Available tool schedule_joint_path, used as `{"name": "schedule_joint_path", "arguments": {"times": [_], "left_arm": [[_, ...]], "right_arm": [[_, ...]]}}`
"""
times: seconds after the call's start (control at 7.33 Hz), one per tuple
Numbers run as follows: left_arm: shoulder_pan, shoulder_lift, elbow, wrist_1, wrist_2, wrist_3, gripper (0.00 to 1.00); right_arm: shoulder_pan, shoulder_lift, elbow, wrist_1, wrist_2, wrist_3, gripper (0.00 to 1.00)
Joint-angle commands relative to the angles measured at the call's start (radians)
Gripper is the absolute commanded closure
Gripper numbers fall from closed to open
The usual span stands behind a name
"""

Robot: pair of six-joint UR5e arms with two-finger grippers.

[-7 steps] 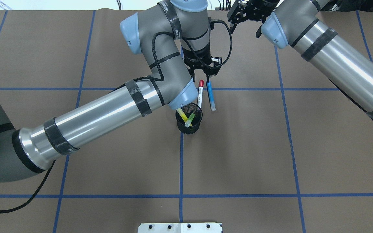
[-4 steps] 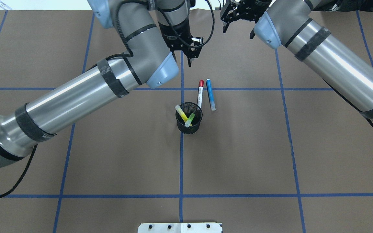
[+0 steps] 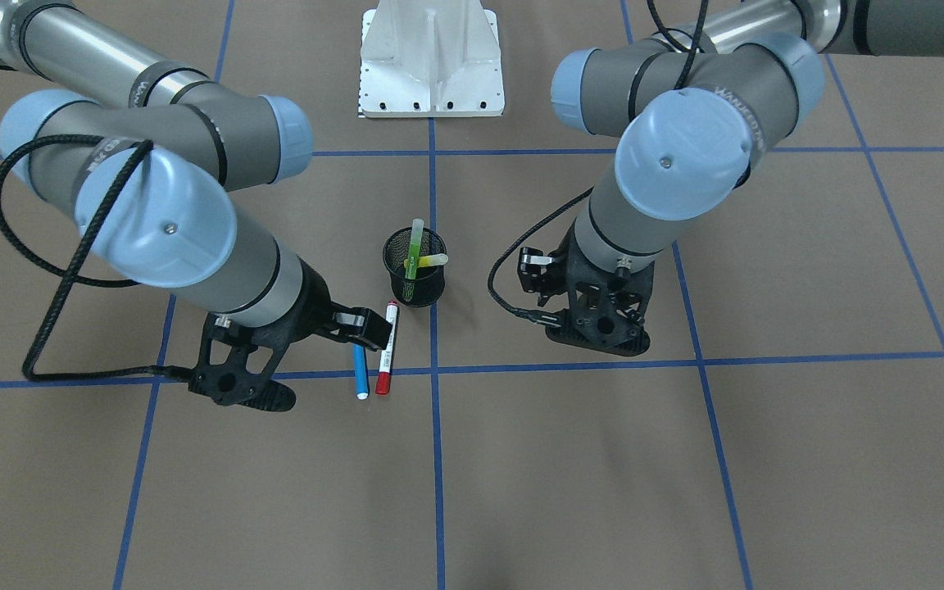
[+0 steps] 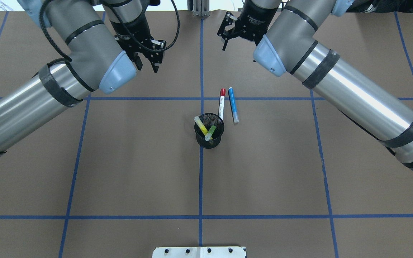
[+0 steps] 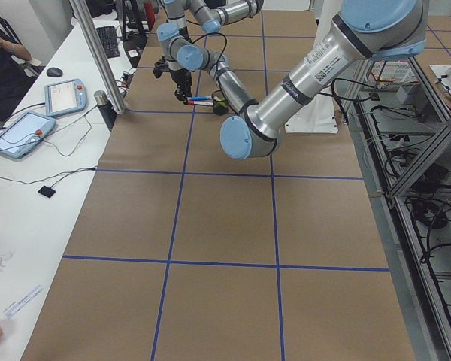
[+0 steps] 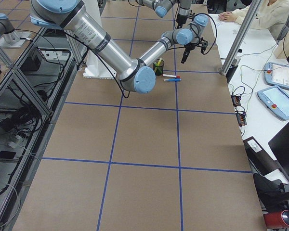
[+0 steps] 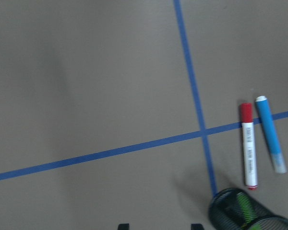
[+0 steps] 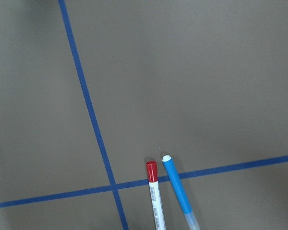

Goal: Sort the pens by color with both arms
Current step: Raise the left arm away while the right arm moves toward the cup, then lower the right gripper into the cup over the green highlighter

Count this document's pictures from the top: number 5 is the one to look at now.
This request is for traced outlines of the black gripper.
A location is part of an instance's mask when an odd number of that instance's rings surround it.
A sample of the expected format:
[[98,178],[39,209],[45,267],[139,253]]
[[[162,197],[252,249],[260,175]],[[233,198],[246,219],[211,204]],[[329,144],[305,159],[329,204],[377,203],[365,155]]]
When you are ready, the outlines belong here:
[[192,75],[187,69],[171,71],[171,78],[176,83],[175,96],[181,102],[188,102],[192,95]]

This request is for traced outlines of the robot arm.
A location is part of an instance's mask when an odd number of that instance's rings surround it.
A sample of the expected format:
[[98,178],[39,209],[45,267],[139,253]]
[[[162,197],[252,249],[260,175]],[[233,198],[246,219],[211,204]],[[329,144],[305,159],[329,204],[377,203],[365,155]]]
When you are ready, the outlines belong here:
[[165,63],[173,71],[206,71],[236,113],[220,129],[222,149],[232,159],[272,154],[281,129],[301,108],[357,60],[399,60],[421,53],[425,46],[427,1],[344,1],[332,17],[328,34],[262,101],[245,89],[227,58],[185,38],[190,11],[207,34],[254,17],[261,1],[236,1],[211,9],[204,1],[166,1],[167,22],[157,29]]
[[224,25],[254,17],[262,10],[264,4],[263,1],[245,0],[211,8],[202,0],[170,0],[160,3],[166,12],[168,22],[174,24],[179,32],[188,29],[185,13],[189,11],[206,34],[218,32]]

